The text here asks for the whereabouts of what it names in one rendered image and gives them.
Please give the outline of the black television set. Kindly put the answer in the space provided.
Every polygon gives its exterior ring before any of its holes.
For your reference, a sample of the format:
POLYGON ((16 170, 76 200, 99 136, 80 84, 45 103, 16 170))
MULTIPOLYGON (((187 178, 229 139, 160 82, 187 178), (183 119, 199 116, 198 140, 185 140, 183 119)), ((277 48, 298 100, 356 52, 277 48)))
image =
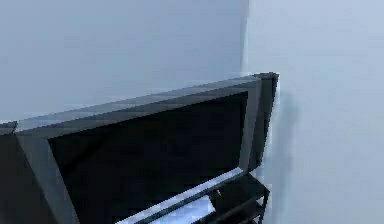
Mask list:
POLYGON ((0 123, 0 224, 149 224, 253 176, 277 84, 259 73, 0 123))

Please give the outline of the black television stand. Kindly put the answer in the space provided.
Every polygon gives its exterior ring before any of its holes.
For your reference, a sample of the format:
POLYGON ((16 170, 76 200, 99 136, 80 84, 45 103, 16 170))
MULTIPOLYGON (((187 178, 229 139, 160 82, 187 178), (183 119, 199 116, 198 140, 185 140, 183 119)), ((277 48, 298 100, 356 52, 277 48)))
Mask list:
POLYGON ((149 224, 263 224, 268 197, 269 190, 246 174, 149 224))

